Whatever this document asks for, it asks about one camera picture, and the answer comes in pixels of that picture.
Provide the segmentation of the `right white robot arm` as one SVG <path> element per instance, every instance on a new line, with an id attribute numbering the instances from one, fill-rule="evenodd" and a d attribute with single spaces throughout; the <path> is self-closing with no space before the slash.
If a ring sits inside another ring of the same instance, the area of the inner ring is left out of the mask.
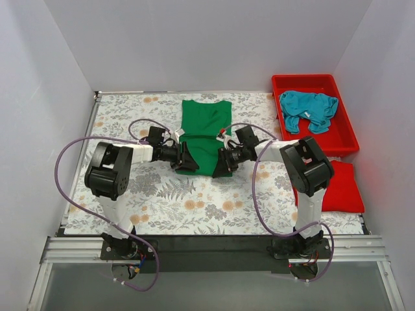
<path id="1" fill-rule="evenodd" d="M 308 257 L 315 255 L 324 246 L 324 232 L 329 228 L 321 220 L 322 204 L 326 190 L 334 176 L 334 169 L 316 140 L 310 136 L 293 141 L 275 139 L 259 140 L 252 126 L 242 123 L 236 131 L 238 141 L 234 142 L 222 129 L 217 140 L 223 143 L 218 150 L 218 161 L 213 177 L 223 177 L 235 172 L 239 164 L 261 161 L 284 164 L 292 188 L 297 197 L 297 220 L 289 234 L 279 234 L 267 226 L 263 217 L 259 222 L 273 239 L 268 252 L 276 258 Z"/>

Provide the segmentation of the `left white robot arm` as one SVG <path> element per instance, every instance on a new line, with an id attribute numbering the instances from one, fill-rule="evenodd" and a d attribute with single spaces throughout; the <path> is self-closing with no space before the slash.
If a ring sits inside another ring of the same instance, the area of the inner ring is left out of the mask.
<path id="1" fill-rule="evenodd" d="M 123 195 L 128 188 L 132 165 L 165 161 L 175 171 L 196 172 L 198 164 L 187 144 L 179 141 L 183 133 L 178 130 L 170 135 L 165 128 L 151 126 L 144 143 L 97 144 L 84 183 L 98 198 L 104 217 L 110 221 L 110 231 L 101 237 L 124 259 L 134 258 L 142 245 L 130 237 L 136 232 L 124 206 Z"/>

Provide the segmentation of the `green t shirt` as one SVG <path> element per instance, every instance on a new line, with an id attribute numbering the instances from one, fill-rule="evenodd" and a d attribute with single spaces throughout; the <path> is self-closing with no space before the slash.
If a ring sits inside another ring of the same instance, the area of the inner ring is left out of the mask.
<path id="1" fill-rule="evenodd" d="M 194 100 L 182 101 L 182 124 L 184 134 L 181 142 L 186 142 L 191 156 L 199 169 L 195 172 L 177 171 L 188 176 L 213 175 L 218 161 L 218 149 L 223 142 L 216 140 L 217 134 L 232 123 L 231 102 L 199 103 Z"/>

